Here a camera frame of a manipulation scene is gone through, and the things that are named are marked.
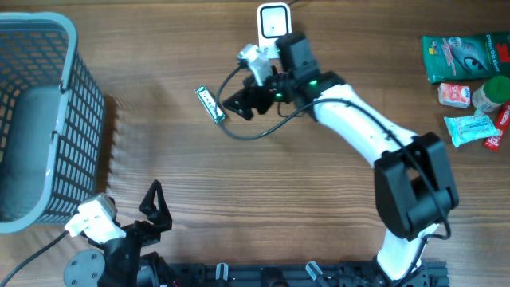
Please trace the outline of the green white candy bar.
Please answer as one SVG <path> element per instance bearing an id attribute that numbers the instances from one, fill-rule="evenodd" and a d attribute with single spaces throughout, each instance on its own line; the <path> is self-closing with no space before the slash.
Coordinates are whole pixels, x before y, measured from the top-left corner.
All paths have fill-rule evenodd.
<path id="1" fill-rule="evenodd" d="M 212 121 L 216 125 L 219 125 L 226 118 L 226 114 L 223 112 L 221 105 L 216 103 L 214 95 L 205 85 L 200 85 L 194 91 L 205 110 L 210 115 Z"/>

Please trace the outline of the green 3M gloves packet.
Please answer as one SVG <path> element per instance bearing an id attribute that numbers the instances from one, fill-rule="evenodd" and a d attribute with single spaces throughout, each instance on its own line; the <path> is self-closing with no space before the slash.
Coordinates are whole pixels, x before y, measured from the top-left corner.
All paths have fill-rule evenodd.
<path id="1" fill-rule="evenodd" d="M 509 76 L 509 33 L 422 37 L 422 57 L 431 84 Z"/>

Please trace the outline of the orange white small box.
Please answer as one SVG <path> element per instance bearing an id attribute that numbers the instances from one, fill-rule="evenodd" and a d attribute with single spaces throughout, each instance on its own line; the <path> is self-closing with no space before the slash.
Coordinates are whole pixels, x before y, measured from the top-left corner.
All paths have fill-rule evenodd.
<path id="1" fill-rule="evenodd" d="M 438 86 L 439 103 L 454 108 L 467 108 L 471 105 L 469 86 L 441 83 Z"/>

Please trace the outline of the teal white packet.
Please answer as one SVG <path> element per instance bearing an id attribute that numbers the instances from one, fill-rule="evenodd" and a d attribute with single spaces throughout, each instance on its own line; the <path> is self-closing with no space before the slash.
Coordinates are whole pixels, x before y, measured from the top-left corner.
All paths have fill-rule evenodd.
<path id="1" fill-rule="evenodd" d="M 479 110 L 472 116 L 445 117 L 444 121 L 454 147 L 498 134 L 491 118 Z"/>

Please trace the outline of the green cap white bottle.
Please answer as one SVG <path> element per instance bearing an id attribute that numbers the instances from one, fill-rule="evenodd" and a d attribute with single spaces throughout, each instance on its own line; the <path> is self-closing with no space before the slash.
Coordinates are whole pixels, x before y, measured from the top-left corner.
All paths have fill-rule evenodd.
<path id="1" fill-rule="evenodd" d="M 509 101 L 509 78 L 496 76 L 486 81 L 472 95 L 473 106 L 482 112 L 492 112 Z"/>

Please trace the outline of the red Nescafe sachet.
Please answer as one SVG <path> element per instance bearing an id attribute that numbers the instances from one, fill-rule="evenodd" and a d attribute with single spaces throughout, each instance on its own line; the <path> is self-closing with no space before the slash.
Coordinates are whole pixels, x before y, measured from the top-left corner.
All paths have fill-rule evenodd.
<path id="1" fill-rule="evenodd" d="M 509 126 L 509 103 L 505 103 L 500 110 L 500 114 L 495 123 L 495 128 L 498 131 L 496 136 L 487 138 L 484 142 L 484 146 L 491 151 L 498 151 L 501 145 L 501 140 Z"/>

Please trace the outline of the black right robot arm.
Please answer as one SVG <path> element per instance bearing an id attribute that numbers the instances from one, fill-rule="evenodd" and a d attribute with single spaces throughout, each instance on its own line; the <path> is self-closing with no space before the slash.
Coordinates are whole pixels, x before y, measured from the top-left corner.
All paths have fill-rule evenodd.
<path id="1" fill-rule="evenodd" d="M 223 108 L 251 120 L 275 102 L 294 103 L 294 116 L 304 112 L 346 140 L 375 173 L 375 206 L 386 226 L 375 257 L 379 273 L 389 286 L 411 283 L 430 239 L 451 237 L 448 214 L 459 205 L 444 142 L 392 123 L 342 77 L 321 72 L 303 33 L 277 38 L 276 51 L 279 69 L 255 45 L 240 51 L 239 69 L 252 74 Z"/>

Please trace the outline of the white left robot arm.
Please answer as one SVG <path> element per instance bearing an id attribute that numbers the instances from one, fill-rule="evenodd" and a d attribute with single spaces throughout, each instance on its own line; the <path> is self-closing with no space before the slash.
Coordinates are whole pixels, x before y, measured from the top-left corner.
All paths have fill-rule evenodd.
<path id="1" fill-rule="evenodd" d="M 160 242 L 161 234 L 172 228 L 172 217 L 162 185 L 152 182 L 139 211 L 145 221 L 121 226 L 116 220 L 114 200 L 105 193 L 83 201 L 65 225 L 72 237 L 88 239 L 91 249 L 81 251 L 67 264 L 67 286 L 180 286 L 175 271 L 156 252 L 141 249 Z"/>

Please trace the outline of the white barcode scanner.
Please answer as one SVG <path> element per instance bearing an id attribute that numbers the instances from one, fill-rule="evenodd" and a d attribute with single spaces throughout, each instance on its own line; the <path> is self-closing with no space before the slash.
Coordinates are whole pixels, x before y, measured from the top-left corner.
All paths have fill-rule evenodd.
<path id="1" fill-rule="evenodd" d="M 276 40 L 292 32 L 291 10 L 284 2 L 264 3 L 257 7 L 258 47 L 268 59 L 278 59 Z"/>

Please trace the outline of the grey plastic mesh basket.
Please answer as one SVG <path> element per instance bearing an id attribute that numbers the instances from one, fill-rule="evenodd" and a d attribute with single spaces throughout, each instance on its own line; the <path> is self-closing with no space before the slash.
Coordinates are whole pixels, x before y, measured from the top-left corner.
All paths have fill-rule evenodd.
<path id="1" fill-rule="evenodd" d="M 1 14 L 1 232 L 64 225 L 96 191 L 104 95 L 54 12 Z"/>

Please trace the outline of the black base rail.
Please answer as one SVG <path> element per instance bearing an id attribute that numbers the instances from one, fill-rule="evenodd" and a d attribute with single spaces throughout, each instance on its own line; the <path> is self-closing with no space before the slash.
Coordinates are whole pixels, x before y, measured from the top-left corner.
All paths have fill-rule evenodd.
<path id="1" fill-rule="evenodd" d="M 405 281 L 392 281 L 372 261 L 307 265 L 169 264 L 168 277 L 141 268 L 134 286 L 449 286 L 444 262 L 424 261 Z"/>

